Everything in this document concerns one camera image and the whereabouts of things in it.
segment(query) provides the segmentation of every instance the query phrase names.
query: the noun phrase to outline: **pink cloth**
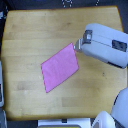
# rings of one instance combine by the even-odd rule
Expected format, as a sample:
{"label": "pink cloth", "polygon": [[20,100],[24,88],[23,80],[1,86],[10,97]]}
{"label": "pink cloth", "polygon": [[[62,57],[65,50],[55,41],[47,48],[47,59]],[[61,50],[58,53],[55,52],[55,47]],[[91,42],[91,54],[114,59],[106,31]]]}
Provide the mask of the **pink cloth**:
{"label": "pink cloth", "polygon": [[79,69],[73,44],[70,43],[47,61],[43,62],[41,69],[45,90],[46,92],[50,92]]}

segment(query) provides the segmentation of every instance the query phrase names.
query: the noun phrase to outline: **wood grain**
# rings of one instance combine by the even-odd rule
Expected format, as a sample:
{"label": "wood grain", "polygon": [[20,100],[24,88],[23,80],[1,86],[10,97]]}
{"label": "wood grain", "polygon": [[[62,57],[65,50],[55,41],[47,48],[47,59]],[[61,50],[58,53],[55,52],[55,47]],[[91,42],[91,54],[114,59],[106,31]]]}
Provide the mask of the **wood grain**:
{"label": "wood grain", "polygon": [[40,64],[82,37],[88,23],[122,31],[116,7],[10,11],[2,43],[4,109],[10,120],[95,117],[110,113],[127,70],[76,53],[79,70],[45,93]]}

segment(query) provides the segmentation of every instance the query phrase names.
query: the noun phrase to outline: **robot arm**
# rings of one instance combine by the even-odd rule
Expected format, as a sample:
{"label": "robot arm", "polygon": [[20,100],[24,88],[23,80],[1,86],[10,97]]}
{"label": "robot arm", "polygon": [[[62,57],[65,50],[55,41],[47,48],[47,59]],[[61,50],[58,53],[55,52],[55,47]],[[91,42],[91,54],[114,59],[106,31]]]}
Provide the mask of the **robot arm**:
{"label": "robot arm", "polygon": [[127,34],[94,23],[86,26],[83,38],[76,42],[74,49],[107,64],[126,68],[128,64],[127,45]]}

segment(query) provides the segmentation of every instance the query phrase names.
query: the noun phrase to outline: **white object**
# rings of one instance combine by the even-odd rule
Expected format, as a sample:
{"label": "white object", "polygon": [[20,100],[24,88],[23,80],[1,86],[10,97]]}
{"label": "white object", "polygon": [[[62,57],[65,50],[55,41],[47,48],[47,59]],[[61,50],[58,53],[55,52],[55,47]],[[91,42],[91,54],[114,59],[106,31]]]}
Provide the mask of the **white object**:
{"label": "white object", "polygon": [[3,77],[2,77],[2,65],[0,61],[0,107],[4,105],[4,97],[3,97]]}
{"label": "white object", "polygon": [[115,122],[107,112],[102,111],[94,120],[92,128],[115,128]]}
{"label": "white object", "polygon": [[57,126],[57,125],[63,125],[63,126],[69,126],[69,125],[79,125],[81,128],[90,128],[90,118],[74,118],[74,119],[67,119],[67,123],[62,123],[61,119],[56,120],[38,120],[38,126],[43,125],[51,125],[51,126]]}
{"label": "white object", "polygon": [[112,107],[111,116],[128,128],[128,88],[120,91]]}
{"label": "white object", "polygon": [[110,65],[126,68],[127,46],[126,33],[93,23],[86,26],[83,38],[77,41],[74,49]]}

